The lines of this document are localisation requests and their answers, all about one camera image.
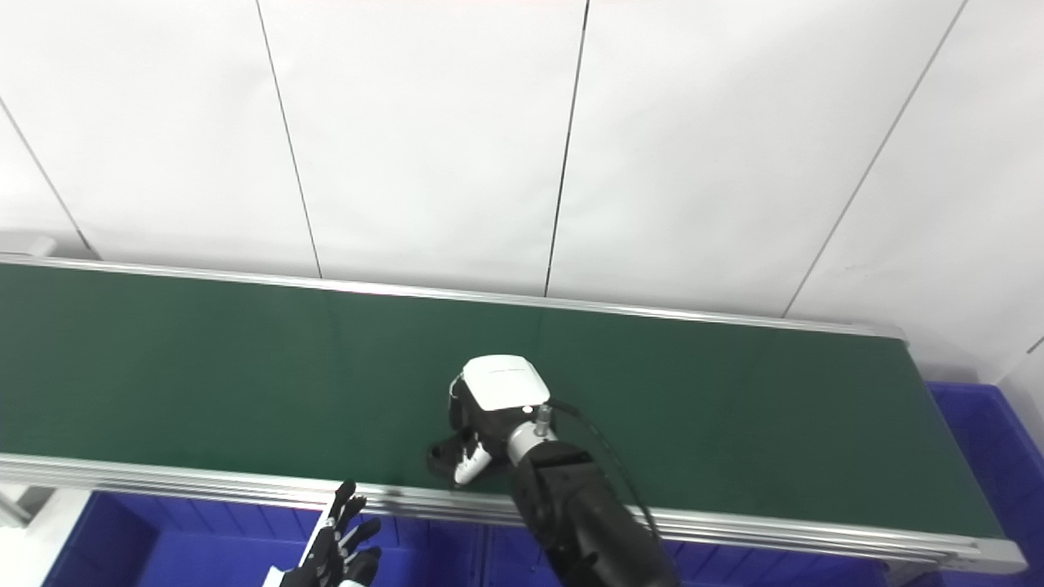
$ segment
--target white wall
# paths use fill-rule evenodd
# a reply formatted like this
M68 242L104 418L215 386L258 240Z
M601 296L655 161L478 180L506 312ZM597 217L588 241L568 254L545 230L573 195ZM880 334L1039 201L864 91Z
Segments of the white wall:
M0 229L885 322L926 376L1009 375L1038 416L1039 2L592 0L584 22L583 0L0 3Z

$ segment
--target cable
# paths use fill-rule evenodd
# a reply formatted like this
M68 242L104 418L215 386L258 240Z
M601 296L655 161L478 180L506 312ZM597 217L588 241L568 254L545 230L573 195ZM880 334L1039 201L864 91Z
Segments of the cable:
M623 483L626 484L627 489L631 491L631 496L635 498L635 504L638 506L638 509L641 510L642 514L645 516L645 522L649 526L649 532L652 534L652 537L660 542L662 540L660 538L660 529L657 527L656 520L652 519L652 512L649 511L648 506L645 504L645 501L642 500L642 497L638 494L638 487L635 486L635 482L627 473L627 469L623 466L623 462L621 462L620 457L616 455L615 451L613 451L613 447L609 445L609 441L606 440L606 436L601 433L601 430L599 430L598 427L594 425L594 422L589 420L587 416L584 416L584 414L582 414L575 406L554 398L550 398L547 403L551 407L561 409L569 416L572 416L588 427L588 430L591 431L591 436L593 436L601 447L606 449L606 452L609 453L609 459L620 472L620 476L623 477Z

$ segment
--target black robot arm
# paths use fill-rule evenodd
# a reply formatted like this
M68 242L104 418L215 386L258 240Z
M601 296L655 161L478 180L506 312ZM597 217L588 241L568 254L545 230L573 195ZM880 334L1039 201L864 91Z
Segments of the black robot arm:
M679 584L587 451L559 441L532 447L512 472L512 498L566 587Z

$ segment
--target blue plastic bin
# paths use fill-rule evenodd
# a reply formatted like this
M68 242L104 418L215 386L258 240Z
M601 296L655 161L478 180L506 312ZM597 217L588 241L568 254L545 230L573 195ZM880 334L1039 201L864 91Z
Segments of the blue plastic bin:
M930 382L943 418L975 473L1004 534L1029 563L1019 574L943 571L915 587L1044 586L1044 457L994 385Z
M260 587L296 565L318 512L95 493L46 587ZM487 529L386 518L374 587L478 587Z
M259 587L296 564L317 513L96 493L45 585ZM496 527L383 518L374 587L553 587L532 537ZM666 542L689 586L884 587L875 561Z

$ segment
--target white floor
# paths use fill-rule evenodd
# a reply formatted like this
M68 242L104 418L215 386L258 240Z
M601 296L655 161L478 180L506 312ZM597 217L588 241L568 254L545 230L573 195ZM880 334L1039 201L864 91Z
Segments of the white floor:
M24 486L0 484L0 492L18 498ZM60 489L28 527L0 527L0 585L40 587L79 518L90 491Z

